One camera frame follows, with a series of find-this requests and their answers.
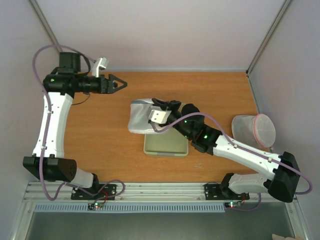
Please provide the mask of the white mesh laundry bag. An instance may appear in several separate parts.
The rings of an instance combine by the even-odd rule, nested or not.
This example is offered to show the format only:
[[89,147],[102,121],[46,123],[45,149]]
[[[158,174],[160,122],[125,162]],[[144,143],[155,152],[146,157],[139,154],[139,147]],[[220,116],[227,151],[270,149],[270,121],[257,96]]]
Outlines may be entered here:
[[128,130],[133,134],[154,135],[157,134],[149,123],[151,109],[161,110],[158,106],[153,106],[151,98],[133,100],[130,103],[130,119]]

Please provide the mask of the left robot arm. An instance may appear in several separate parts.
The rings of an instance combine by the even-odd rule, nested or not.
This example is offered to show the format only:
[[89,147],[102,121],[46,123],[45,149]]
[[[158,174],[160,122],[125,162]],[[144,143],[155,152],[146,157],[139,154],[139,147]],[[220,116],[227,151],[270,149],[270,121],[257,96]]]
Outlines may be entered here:
[[108,59],[100,57],[88,65],[88,72],[81,72],[81,53],[61,52],[59,65],[40,82],[44,90],[43,117],[38,140],[31,156],[23,159],[23,166],[38,180],[42,189],[45,182],[61,182],[81,189],[89,199],[101,193],[98,177],[80,169],[74,159],[65,158],[64,137],[68,114],[76,93],[113,94],[125,87],[127,82],[100,72],[106,69]]

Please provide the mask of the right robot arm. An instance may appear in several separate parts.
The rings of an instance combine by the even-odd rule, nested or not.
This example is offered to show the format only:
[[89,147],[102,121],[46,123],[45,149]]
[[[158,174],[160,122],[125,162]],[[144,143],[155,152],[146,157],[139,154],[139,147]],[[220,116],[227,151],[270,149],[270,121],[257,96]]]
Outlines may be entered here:
[[256,172],[227,173],[219,185],[226,199],[236,194],[268,193],[284,203],[293,201],[300,179],[300,169],[293,154],[279,155],[234,140],[219,125],[213,128],[205,124],[208,114],[201,113],[192,103],[152,98],[151,104],[148,122],[156,133],[174,128],[198,152],[235,161]]

